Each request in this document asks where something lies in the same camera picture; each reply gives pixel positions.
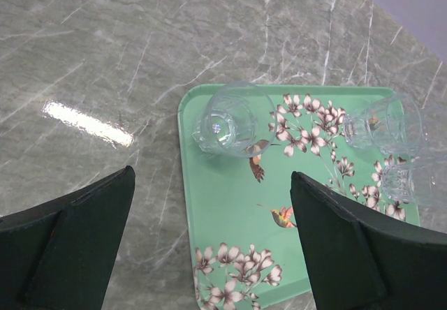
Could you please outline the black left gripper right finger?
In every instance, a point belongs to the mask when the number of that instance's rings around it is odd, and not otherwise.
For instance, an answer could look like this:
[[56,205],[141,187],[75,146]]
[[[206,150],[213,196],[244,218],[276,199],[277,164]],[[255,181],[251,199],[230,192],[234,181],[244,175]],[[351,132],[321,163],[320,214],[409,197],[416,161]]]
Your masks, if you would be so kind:
[[446,234],[398,221],[302,172],[291,202],[317,309],[445,309]]

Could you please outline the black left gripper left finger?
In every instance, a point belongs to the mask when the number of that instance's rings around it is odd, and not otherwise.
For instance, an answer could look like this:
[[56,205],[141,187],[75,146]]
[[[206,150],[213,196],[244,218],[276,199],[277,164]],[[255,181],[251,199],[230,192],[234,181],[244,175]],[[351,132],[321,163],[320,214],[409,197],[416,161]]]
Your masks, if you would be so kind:
[[128,165],[1,217],[1,308],[100,309],[134,191]]

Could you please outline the clear faceted drinking glass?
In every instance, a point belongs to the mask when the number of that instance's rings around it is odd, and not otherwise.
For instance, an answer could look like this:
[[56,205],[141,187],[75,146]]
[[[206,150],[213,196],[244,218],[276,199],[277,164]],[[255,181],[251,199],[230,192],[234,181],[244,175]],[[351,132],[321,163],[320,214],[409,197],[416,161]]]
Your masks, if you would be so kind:
[[196,117],[192,137],[203,152],[252,158],[276,138],[277,111],[261,87],[246,81],[219,87]]
[[357,149],[375,147],[384,154],[410,154],[423,141],[419,107],[408,94],[393,94],[346,113],[346,142]]
[[417,155],[384,168],[381,189],[393,200],[426,207],[446,207],[446,154]]

